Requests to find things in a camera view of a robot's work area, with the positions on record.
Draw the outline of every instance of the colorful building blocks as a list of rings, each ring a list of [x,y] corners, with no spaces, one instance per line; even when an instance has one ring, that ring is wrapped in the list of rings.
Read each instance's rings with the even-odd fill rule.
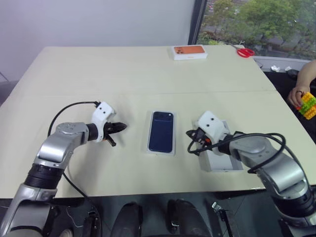
[[[303,105],[296,108],[306,119],[310,120],[316,115],[316,98],[309,92],[302,97]]]

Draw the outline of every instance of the white wall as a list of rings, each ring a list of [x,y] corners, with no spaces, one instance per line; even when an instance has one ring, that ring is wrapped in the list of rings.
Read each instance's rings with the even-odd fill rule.
[[[0,0],[0,72],[19,80],[45,46],[187,44],[194,0]]]

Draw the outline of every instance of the hand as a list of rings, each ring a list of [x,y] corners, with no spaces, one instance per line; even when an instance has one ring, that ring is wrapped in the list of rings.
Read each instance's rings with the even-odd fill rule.
[[[297,85],[294,87],[288,97],[287,100],[295,107],[301,107],[303,105],[302,103],[302,96],[306,93],[310,92],[310,87],[305,85]]]

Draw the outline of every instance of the window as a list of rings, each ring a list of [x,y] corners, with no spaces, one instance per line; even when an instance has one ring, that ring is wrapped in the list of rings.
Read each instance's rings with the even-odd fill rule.
[[[315,0],[207,0],[197,44],[243,44],[256,56],[316,58]]]

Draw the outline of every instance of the white table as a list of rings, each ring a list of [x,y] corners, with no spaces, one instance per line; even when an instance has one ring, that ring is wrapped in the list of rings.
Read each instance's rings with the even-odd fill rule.
[[[283,134],[310,183],[316,184],[313,162],[316,147],[255,62],[235,57],[235,50],[228,46],[210,46],[207,50],[209,57],[204,61],[173,62],[163,57],[166,47],[45,49],[0,107],[0,198],[12,198],[26,178],[57,111],[72,102],[97,99],[113,106],[117,112],[113,121],[124,122],[128,128],[113,135],[117,142],[114,148],[107,142],[90,142],[75,150],[67,172],[90,196],[263,188],[255,175],[246,172],[204,172],[200,170],[198,158],[187,153],[190,139],[185,132],[206,110],[225,119],[231,131]],[[127,61],[122,56],[127,51],[130,60],[132,52],[138,56]],[[159,58],[139,57],[151,51]],[[111,52],[116,54],[107,59]],[[234,65],[235,73],[219,69],[221,57],[215,56],[216,53],[221,53],[221,57],[227,55],[227,67]],[[217,78],[220,71],[231,78],[216,80],[206,62]],[[147,69],[138,71],[130,64],[142,64]],[[251,75],[236,65],[248,67]],[[195,77],[188,68],[196,72]],[[242,87],[240,84],[246,81],[249,83]],[[174,157],[145,152],[152,110],[174,111],[177,115]],[[56,125],[66,121],[89,123],[93,111],[92,105],[73,107],[60,116]],[[58,190],[57,197],[79,197],[64,179]]]

